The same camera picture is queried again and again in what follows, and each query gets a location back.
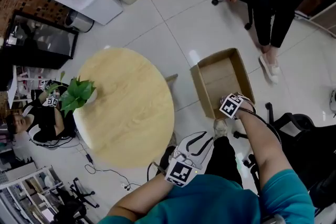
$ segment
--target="round wooden table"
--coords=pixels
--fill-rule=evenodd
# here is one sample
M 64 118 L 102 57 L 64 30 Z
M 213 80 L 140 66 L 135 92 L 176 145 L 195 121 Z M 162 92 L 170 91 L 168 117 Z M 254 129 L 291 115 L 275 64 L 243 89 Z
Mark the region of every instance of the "round wooden table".
M 168 85 L 146 58 L 126 48 L 102 50 L 79 71 L 97 99 L 76 109 L 77 128 L 95 155 L 117 167 L 148 165 L 166 149 L 174 128 Z

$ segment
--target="open cardboard box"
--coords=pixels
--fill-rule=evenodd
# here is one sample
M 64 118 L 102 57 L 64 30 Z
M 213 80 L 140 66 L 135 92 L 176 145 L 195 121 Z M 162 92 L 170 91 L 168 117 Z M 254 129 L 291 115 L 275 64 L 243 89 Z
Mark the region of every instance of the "open cardboard box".
M 236 48 L 212 54 L 190 71 L 202 108 L 209 118 L 227 118 L 219 110 L 220 99 L 230 93 L 239 92 L 255 103 L 248 75 Z

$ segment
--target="power plug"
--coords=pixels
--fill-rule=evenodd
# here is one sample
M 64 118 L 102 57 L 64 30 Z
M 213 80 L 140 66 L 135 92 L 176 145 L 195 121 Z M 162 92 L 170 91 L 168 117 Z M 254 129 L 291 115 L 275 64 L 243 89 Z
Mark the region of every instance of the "power plug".
M 121 183 L 121 187 L 126 190 L 128 193 L 131 193 L 133 191 L 133 189 L 131 189 L 131 186 L 128 186 L 124 183 Z

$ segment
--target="teal sleeve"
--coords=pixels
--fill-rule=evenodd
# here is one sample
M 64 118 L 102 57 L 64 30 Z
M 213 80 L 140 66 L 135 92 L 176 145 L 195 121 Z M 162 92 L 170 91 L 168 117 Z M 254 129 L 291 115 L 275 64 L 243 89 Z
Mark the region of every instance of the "teal sleeve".
M 260 201 L 268 215 L 281 215 L 286 224 L 313 224 L 314 206 L 308 191 L 291 169 L 275 174 L 263 187 Z
M 98 224 L 133 224 L 131 220 L 120 216 L 106 216 Z

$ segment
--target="gray shoe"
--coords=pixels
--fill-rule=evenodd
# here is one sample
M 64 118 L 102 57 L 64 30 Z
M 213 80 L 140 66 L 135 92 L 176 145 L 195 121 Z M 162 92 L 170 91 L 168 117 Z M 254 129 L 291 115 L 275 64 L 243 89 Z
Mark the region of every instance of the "gray shoe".
M 173 132 L 172 138 L 170 138 L 170 141 L 167 147 L 170 147 L 170 146 L 175 146 L 175 147 L 177 146 L 176 135 L 174 132 Z
M 215 120 L 214 121 L 214 140 L 222 136 L 227 136 L 227 125 L 224 120 Z

